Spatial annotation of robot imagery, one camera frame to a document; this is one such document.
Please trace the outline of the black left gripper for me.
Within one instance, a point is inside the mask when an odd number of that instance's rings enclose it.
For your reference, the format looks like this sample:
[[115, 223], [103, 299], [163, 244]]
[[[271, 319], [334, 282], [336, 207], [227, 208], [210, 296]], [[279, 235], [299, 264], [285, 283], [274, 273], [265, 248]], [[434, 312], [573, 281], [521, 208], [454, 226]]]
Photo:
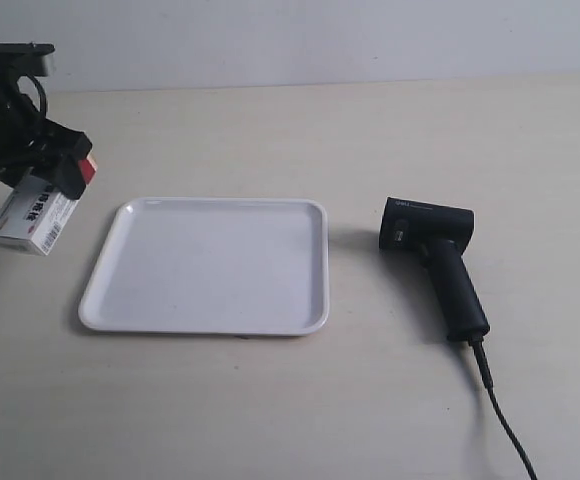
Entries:
[[92, 178], [85, 166], [92, 142], [84, 132], [47, 118], [40, 78], [0, 72], [0, 182], [14, 187], [27, 169], [48, 169], [44, 179], [66, 198], [79, 200]]

